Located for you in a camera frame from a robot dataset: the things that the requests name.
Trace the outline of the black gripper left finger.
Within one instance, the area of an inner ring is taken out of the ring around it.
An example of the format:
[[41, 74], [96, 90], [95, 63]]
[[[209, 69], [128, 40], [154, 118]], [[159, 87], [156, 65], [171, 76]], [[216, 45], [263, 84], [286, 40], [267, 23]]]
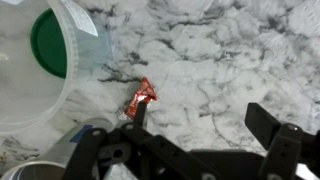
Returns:
[[136, 113], [135, 113], [135, 117], [134, 117], [134, 122], [137, 125], [143, 126], [146, 111], [147, 111], [147, 104], [145, 102], [139, 102]]

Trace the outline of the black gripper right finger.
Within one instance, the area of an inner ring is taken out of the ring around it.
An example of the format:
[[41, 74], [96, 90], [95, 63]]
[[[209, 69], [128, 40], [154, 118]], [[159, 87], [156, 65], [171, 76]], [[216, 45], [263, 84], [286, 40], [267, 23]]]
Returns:
[[247, 106], [245, 125], [264, 149], [268, 149], [281, 123], [258, 103]]

